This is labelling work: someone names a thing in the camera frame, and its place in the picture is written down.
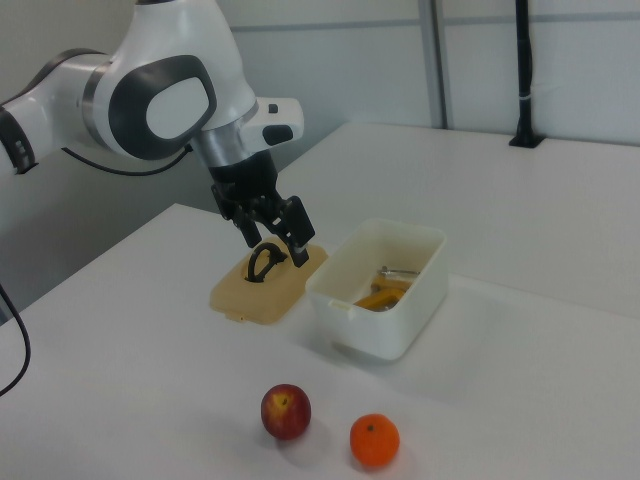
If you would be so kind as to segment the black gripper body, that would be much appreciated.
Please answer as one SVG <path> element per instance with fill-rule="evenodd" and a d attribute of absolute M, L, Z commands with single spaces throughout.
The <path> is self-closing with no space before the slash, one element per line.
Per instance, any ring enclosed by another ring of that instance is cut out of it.
<path fill-rule="evenodd" d="M 233 165 L 210 167 L 209 173 L 212 193 L 225 220 L 232 220 L 239 208 L 247 214 L 275 217 L 280 202 L 276 190 L 278 173 L 268 150 Z"/>

